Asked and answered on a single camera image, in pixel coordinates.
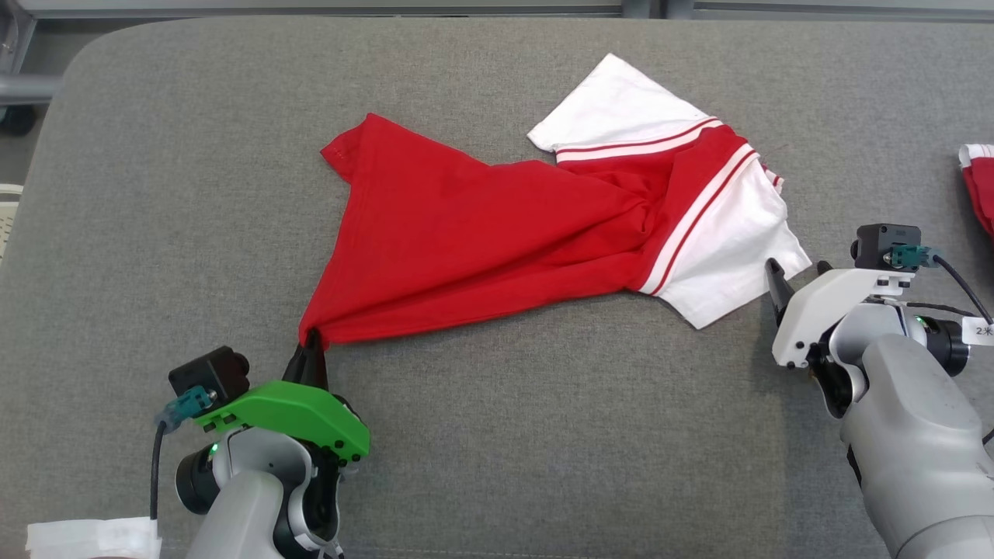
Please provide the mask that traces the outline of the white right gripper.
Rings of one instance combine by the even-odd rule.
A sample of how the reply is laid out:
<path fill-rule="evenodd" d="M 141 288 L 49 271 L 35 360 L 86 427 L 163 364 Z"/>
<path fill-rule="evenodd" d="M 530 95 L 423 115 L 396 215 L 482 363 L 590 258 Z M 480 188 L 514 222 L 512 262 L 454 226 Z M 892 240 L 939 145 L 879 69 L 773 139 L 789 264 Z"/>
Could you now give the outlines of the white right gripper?
<path fill-rule="evenodd" d="M 839 339 L 860 341 L 906 333 L 894 304 L 874 304 L 867 298 L 895 300 L 910 286 L 912 272 L 834 269 L 830 262 L 817 262 L 816 272 L 818 277 L 795 293 L 780 262 L 766 260 L 766 283 L 778 327 L 773 341 L 777 365 L 806 366 L 810 344 L 831 327 Z"/>

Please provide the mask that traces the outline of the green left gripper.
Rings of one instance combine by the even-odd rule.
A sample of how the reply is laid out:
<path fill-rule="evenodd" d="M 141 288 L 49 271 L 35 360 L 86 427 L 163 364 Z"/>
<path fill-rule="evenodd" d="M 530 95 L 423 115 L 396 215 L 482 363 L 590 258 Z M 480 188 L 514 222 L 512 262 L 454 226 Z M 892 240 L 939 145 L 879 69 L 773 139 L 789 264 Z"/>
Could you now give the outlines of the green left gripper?
<path fill-rule="evenodd" d="M 325 347 L 319 330 L 309 330 L 304 342 L 298 344 L 283 379 L 252 388 L 224 406 L 205 411 L 193 422 L 205 432 L 217 434 L 241 427 L 268 429 L 326 448 L 344 463 L 369 456 L 370 430 L 344 400 L 328 391 Z"/>

